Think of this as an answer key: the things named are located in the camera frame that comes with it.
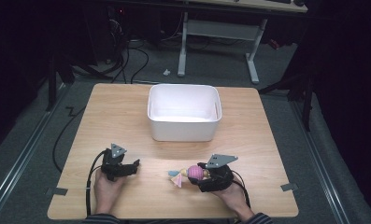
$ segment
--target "person's hand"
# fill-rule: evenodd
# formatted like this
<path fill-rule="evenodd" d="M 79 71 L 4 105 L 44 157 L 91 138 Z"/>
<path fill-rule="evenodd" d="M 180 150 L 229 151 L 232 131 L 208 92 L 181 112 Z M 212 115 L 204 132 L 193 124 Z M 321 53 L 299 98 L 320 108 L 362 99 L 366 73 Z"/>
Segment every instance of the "person's hand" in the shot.
<path fill-rule="evenodd" d="M 243 189 L 237 184 L 232 183 L 227 189 L 212 191 L 211 193 L 219 197 L 229 209 L 234 211 L 242 222 L 249 220 L 255 215 L 246 204 Z"/>
<path fill-rule="evenodd" d="M 94 182 L 94 195 L 97 200 L 96 214 L 110 213 L 121 193 L 121 186 L 125 180 L 126 176 L 117 178 L 115 182 L 110 181 L 101 169 L 96 170 Z"/>

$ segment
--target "sleeve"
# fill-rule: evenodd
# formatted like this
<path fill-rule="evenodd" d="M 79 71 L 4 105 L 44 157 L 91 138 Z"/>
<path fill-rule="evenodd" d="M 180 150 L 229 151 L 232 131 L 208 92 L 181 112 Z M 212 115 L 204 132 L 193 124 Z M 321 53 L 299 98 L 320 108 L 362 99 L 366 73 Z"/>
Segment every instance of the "sleeve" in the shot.
<path fill-rule="evenodd" d="M 82 221 L 82 223 L 121 224 L 121 222 L 117 218 L 115 218 L 114 216 L 109 215 L 109 214 L 95 214 L 95 215 L 91 215 L 91 216 L 86 217 L 86 219 L 84 219 Z"/>
<path fill-rule="evenodd" d="M 244 224 L 273 224 L 272 218 L 265 215 L 264 213 L 258 213 L 257 215 L 250 218 Z"/>

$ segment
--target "wooden table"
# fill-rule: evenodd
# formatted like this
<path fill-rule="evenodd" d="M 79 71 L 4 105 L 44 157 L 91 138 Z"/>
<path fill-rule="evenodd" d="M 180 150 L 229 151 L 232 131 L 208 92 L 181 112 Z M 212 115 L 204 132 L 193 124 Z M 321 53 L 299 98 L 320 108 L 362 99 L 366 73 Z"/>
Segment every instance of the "wooden table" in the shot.
<path fill-rule="evenodd" d="M 181 189 L 175 187 L 167 174 L 169 170 L 207 162 L 213 153 L 238 157 L 229 166 L 245 180 L 254 212 L 271 217 L 296 216 L 298 208 L 293 193 L 280 187 L 289 180 L 258 92 L 251 88 L 218 87 L 217 90 L 222 119 L 214 139 L 179 143 L 152 139 L 147 117 L 150 86 L 95 85 L 57 186 L 68 192 L 65 196 L 53 196 L 49 218 L 86 217 L 85 186 L 90 167 L 111 143 L 127 149 L 123 163 L 141 160 L 137 174 L 128 177 L 113 209 L 116 217 L 234 217 L 211 193 L 201 192 L 186 178 Z M 93 191 L 91 194 L 93 211 Z"/>

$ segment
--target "white container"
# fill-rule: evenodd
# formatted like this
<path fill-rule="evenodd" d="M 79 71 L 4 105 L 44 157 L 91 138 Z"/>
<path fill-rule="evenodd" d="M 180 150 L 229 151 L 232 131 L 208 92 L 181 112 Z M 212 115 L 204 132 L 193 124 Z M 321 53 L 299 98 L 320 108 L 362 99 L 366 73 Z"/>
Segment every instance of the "white container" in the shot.
<path fill-rule="evenodd" d="M 148 117 L 157 141 L 210 141 L 222 118 L 220 96 L 211 86 L 155 85 L 150 88 Z"/>

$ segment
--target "tape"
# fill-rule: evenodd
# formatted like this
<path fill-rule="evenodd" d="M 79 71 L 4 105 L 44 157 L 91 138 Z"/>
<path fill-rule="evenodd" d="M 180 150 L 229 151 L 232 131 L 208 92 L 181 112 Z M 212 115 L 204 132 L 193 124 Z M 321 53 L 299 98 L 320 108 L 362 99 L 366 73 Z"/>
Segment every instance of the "tape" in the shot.
<path fill-rule="evenodd" d="M 46 191 L 45 195 L 46 196 L 51 196 L 53 194 L 56 194 L 56 195 L 63 195 L 63 196 L 65 196 L 65 194 L 67 192 L 68 192 L 68 189 L 48 188 L 48 190 Z"/>
<path fill-rule="evenodd" d="M 287 190 L 296 190 L 296 189 L 299 189 L 298 185 L 295 184 L 295 183 L 289 183 L 289 184 L 286 184 L 286 185 L 281 185 L 281 189 L 283 191 L 287 191 Z"/>

